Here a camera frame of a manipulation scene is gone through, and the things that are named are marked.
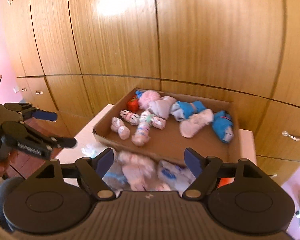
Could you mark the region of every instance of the plush toy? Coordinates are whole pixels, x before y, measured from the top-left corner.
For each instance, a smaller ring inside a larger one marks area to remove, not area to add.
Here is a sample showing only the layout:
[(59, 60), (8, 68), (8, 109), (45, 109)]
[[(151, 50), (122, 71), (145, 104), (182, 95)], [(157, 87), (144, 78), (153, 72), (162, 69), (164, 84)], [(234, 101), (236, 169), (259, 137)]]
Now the plush toy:
[(114, 162), (102, 180), (116, 193), (120, 194), (122, 190), (131, 190), (131, 187), (122, 172), (122, 166)]
[(170, 108), (176, 101), (175, 98), (169, 96), (162, 97), (157, 101), (151, 101), (149, 102), (149, 111), (157, 117), (167, 120), (169, 118)]
[(147, 90), (139, 98), (139, 107), (146, 110), (149, 107), (149, 102), (160, 99), (160, 94), (153, 90)]
[(127, 108), (131, 112), (136, 112), (139, 110), (139, 103), (137, 96), (134, 96), (128, 103), (127, 103)]
[(200, 101), (194, 101), (193, 103), (177, 101), (171, 106), (170, 114), (178, 122), (181, 122), (188, 119), (192, 114), (198, 114), (205, 109), (207, 108)]
[(113, 117), (111, 121), (111, 130), (118, 133), (122, 140), (128, 139), (130, 136), (130, 130), (124, 125), (124, 122), (117, 117)]
[(138, 99), (141, 98), (141, 96), (142, 96), (143, 93), (144, 93), (144, 92), (141, 92), (141, 91), (137, 90), (137, 91), (136, 91), (136, 97), (137, 97)]
[[(138, 125), (140, 122), (140, 115), (135, 114), (133, 112), (127, 111), (127, 110), (121, 110), (120, 116), (127, 122), (129, 122), (132, 125)], [(151, 114), (151, 122), (150, 126), (153, 126), (155, 128), (158, 128), (162, 130), (165, 127), (166, 121), (157, 117), (154, 114)]]
[(213, 112), (210, 109), (203, 110), (199, 114), (193, 114), (189, 119), (180, 123), (180, 133), (183, 137), (192, 138), (201, 128), (213, 121)]
[(130, 184), (131, 190), (148, 190), (147, 179), (155, 175), (155, 163), (150, 158), (129, 152), (120, 152), (118, 162), (122, 164), (122, 173)]
[(157, 172), (158, 178), (171, 190), (177, 190), (181, 196), (195, 180), (195, 176), (188, 168), (181, 168), (164, 160), (159, 161)]
[(214, 115), (212, 129), (224, 143), (229, 143), (233, 138), (231, 116), (226, 111), (220, 111)]
[(131, 111), (127, 110), (121, 110), (120, 116), (127, 122), (129, 122), (132, 125), (138, 125), (140, 122), (140, 115), (135, 114)]
[(162, 118), (157, 117), (154, 114), (151, 114), (149, 111), (142, 112), (140, 116), (140, 122), (138, 128), (132, 136), (132, 142), (136, 146), (143, 146), (150, 139), (149, 130), (150, 126), (154, 126), (158, 129), (163, 129), (166, 125), (166, 121)]

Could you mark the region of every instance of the person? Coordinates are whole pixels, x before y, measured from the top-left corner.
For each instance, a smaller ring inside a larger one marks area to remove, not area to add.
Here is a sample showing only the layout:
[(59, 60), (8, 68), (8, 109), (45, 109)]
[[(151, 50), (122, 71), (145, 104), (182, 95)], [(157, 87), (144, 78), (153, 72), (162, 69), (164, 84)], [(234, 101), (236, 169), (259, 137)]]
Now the person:
[[(7, 172), (10, 163), (14, 163), (17, 156), (18, 156), (18, 151), (12, 150), (9, 153), (8, 158), (0, 162), (0, 177), (2, 177)], [(11, 232), (11, 228), (3, 214), (3, 203), (6, 197), (23, 181), (24, 181), (23, 178), (16, 177), (16, 178), (6, 179), (4, 182), (0, 184), (0, 227), (8, 232)]]

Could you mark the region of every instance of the wooden cabinet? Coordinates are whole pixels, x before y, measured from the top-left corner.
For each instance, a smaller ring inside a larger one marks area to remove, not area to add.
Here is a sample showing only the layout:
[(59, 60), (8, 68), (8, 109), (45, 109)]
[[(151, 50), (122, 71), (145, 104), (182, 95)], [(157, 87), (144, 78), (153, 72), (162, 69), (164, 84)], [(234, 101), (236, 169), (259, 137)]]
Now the wooden cabinet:
[(286, 41), (274, 99), (300, 106), (300, 0), (286, 5)]
[(286, 182), (299, 168), (300, 162), (257, 156), (257, 165), (279, 185)]
[(269, 97), (283, 0), (157, 0), (161, 77)]
[(49, 134), (69, 137), (69, 131), (53, 102), (45, 78), (17, 78), (16, 81), (21, 90), (23, 99), (27, 103), (31, 103), (34, 107), (37, 107), (41, 110), (50, 111), (58, 114), (58, 119), (56, 122), (49, 122), (37, 119), (31, 120), (31, 122), (34, 124), (34, 128), (40, 130), (39, 127), (41, 127), (47, 132), (49, 132)]
[[(283, 136), (284, 131), (299, 141)], [(300, 161), (300, 108), (271, 101), (255, 145), (257, 155)]]
[(56, 111), (58, 114), (58, 119), (56, 122), (48, 122), (44, 120), (36, 120), (38, 125), (49, 132), (49, 135), (58, 135), (63, 137), (71, 137), (69, 130), (66, 126), (65, 121), (62, 118), (62, 115), (59, 111)]
[(31, 14), (45, 74), (80, 74), (68, 0), (31, 0)]
[(2, 14), (7, 48), (16, 75), (43, 75), (33, 32), (30, 0), (2, 0)]
[(86, 124), (91, 120), (89, 117), (79, 116), (75, 114), (69, 114), (65, 112), (60, 113), (66, 126), (68, 127), (70, 136), (74, 137), (77, 133), (86, 126)]
[(34, 101), (34, 96), (30, 90), (26, 78), (16, 78), (16, 82), (18, 84), (18, 87), (20, 89), (24, 101), (26, 101), (27, 103), (31, 103), (34, 107), (38, 107), (38, 105)]
[(69, 0), (69, 10), (83, 74), (159, 77), (155, 0)]
[(57, 108), (44, 77), (26, 78), (37, 107), (44, 111), (56, 112)]
[(267, 103), (265, 98), (200, 85), (161, 81), (161, 87), (166, 92), (234, 102), (240, 128), (251, 130), (254, 133), (261, 121)]
[(135, 87), (160, 90), (159, 79), (84, 75), (83, 80), (95, 115), (107, 104), (116, 104)]
[(57, 111), (44, 77), (17, 78), (16, 81), (27, 103), (44, 111)]
[(81, 75), (46, 76), (55, 103), (61, 112), (92, 118), (93, 113)]

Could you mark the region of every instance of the cardboard box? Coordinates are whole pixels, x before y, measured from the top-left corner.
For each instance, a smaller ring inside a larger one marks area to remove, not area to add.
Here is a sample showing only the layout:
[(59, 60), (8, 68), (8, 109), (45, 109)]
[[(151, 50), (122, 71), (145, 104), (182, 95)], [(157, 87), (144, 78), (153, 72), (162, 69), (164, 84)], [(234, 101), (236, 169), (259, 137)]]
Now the cardboard box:
[(216, 156), (224, 162), (237, 163), (241, 158), (240, 139), (239, 139), (239, 123), (236, 115), (234, 103), (194, 97), (188, 95), (180, 95), (173, 93), (165, 93), (158, 91), (160, 95), (171, 96), (178, 101), (185, 101), (192, 103), (193, 101), (201, 101), (205, 107), (211, 109), (214, 113), (220, 110), (226, 110), (231, 115), (233, 121), (234, 137), (229, 144), (220, 141), (217, 135), (212, 130), (211, 126), (205, 126), (193, 138), (185, 138), (180, 134), (179, 124), (172, 115), (167, 120), (166, 126), (163, 130), (151, 127), (149, 131), (150, 140), (142, 147), (135, 146), (131, 137), (134, 135), (137, 126), (130, 125), (124, 122), (130, 129), (130, 137), (126, 140), (121, 140), (117, 133), (110, 129), (111, 119), (113, 117), (120, 117), (119, 113), (123, 109), (127, 109), (127, 102), (135, 95), (136, 90), (133, 89), (124, 98), (122, 98), (115, 106), (98, 122), (93, 130), (96, 140), (101, 143), (111, 146), (117, 151), (127, 150), (134, 153), (143, 154), (150, 158), (159, 161), (167, 160), (184, 166), (184, 150), (191, 147), (204, 157)]

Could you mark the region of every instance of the white table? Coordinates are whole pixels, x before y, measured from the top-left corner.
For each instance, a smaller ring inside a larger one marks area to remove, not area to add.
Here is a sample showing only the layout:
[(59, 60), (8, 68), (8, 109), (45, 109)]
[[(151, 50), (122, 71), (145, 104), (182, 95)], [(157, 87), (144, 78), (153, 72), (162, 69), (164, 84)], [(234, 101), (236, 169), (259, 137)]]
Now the white table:
[[(72, 149), (63, 149), (56, 158), (60, 160), (60, 163), (74, 163), (75, 160), (84, 157), (85, 155), (81, 152), (87, 144), (93, 143), (96, 139), (93, 136), (92, 130), (94, 126), (100, 121), (100, 119), (110, 111), (114, 105), (107, 105), (102, 109), (76, 136), (78, 144)], [(239, 129), (240, 144), (242, 157), (251, 160), (253, 163), (256, 161), (256, 151), (254, 147), (253, 133), (248, 130)], [(65, 179), (65, 182), (78, 185), (76, 179)]]

